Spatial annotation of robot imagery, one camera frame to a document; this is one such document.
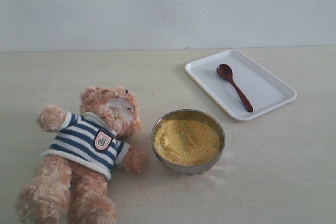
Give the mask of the pink teddy bear striped sweater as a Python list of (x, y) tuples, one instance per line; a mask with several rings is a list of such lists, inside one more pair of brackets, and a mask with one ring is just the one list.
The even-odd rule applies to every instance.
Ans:
[(47, 106), (37, 118), (56, 133), (33, 181), (18, 195), (21, 223), (116, 223), (108, 197), (113, 169), (139, 173), (149, 154), (124, 138), (141, 126), (136, 95), (124, 87), (89, 86), (80, 95), (80, 113)]

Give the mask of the white rectangular plastic tray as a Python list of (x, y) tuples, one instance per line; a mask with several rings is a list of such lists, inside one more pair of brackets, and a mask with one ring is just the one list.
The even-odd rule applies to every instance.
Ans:
[[(227, 64), (253, 107), (247, 112), (234, 87), (216, 68)], [(232, 118), (249, 121), (296, 99), (296, 91), (238, 50), (230, 49), (188, 62), (185, 71)]]

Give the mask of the dark red wooden spoon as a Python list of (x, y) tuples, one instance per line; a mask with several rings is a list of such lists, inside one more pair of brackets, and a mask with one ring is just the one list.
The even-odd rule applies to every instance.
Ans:
[(249, 100), (247, 99), (247, 97), (245, 96), (245, 94), (241, 91), (241, 89), (235, 83), (234, 78), (233, 78), (233, 71), (231, 67), (223, 63), (216, 67), (216, 72), (222, 79), (226, 80), (233, 86), (243, 106), (245, 107), (246, 111), (248, 111), (249, 113), (252, 113), (254, 111), (254, 108), (252, 104), (249, 102)]

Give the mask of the steel bowl of millet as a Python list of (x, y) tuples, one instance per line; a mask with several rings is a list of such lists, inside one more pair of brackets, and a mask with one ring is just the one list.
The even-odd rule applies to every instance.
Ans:
[(151, 132), (152, 149), (167, 169), (200, 175), (222, 157), (226, 136), (221, 124), (205, 112), (180, 109), (157, 120)]

